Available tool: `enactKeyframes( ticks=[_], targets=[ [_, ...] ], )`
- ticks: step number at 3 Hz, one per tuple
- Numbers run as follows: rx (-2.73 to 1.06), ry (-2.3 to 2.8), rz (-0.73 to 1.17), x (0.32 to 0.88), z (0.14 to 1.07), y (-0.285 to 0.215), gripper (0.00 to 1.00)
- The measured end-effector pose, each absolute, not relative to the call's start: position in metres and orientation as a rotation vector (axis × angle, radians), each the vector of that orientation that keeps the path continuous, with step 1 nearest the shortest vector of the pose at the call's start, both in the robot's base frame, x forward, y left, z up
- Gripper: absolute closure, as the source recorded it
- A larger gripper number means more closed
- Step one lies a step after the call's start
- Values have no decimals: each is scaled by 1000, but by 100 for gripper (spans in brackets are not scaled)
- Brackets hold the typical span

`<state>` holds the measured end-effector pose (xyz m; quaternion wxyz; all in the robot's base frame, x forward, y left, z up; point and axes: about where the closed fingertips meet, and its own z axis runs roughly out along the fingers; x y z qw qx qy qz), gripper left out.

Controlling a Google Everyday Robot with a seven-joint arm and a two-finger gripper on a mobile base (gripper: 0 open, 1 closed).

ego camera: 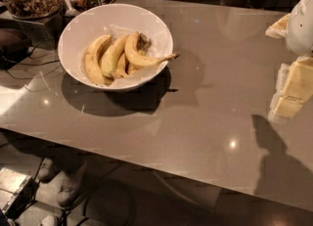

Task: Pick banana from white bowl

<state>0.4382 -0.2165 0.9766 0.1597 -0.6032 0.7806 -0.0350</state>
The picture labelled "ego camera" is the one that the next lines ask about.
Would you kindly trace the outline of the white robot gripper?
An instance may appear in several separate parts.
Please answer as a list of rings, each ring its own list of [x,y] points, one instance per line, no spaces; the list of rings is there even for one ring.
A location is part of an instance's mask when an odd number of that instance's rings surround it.
[[[300,0],[286,14],[270,25],[265,35],[285,38],[288,48],[299,57],[291,64],[281,64],[276,93],[270,103],[268,119],[282,123],[294,118],[313,96],[313,0]]]

